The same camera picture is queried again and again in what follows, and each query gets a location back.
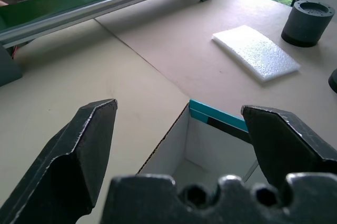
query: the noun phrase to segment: white foam pad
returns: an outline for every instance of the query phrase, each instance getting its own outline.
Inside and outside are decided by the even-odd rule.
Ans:
[[[300,65],[274,42],[245,25],[215,33],[212,39],[262,82],[300,68]]]

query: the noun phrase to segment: open cardboard box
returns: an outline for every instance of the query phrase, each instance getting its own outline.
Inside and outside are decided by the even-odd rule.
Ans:
[[[249,141],[243,119],[190,100],[139,173],[169,174],[178,191],[196,183],[213,191],[227,174],[267,184]]]

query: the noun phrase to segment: beige tabletop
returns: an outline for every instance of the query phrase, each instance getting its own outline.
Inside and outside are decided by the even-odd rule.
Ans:
[[[34,40],[16,60],[24,77],[0,88],[0,206],[47,141],[90,102],[115,98],[99,223],[113,176],[135,174],[189,101],[173,83],[91,20]]]
[[[337,68],[337,25],[319,45],[295,47],[280,36],[290,10],[271,0],[149,0],[97,20],[190,97],[232,114],[244,104],[291,111],[337,148],[337,94],[328,85]],[[211,41],[241,25],[289,53],[299,73],[260,84]]]

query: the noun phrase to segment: black cylindrical object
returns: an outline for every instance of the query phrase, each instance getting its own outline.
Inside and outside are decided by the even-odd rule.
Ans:
[[[329,85],[331,89],[337,93],[337,70],[335,70],[329,78]]]
[[[317,44],[335,14],[330,5],[312,0],[297,1],[282,31],[282,38],[295,46]]]

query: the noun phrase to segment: red wire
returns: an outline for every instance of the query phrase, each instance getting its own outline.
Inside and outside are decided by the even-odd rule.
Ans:
[[[14,50],[11,54],[12,59],[14,59],[14,55],[15,55],[16,51],[17,51],[17,46],[14,46]]]

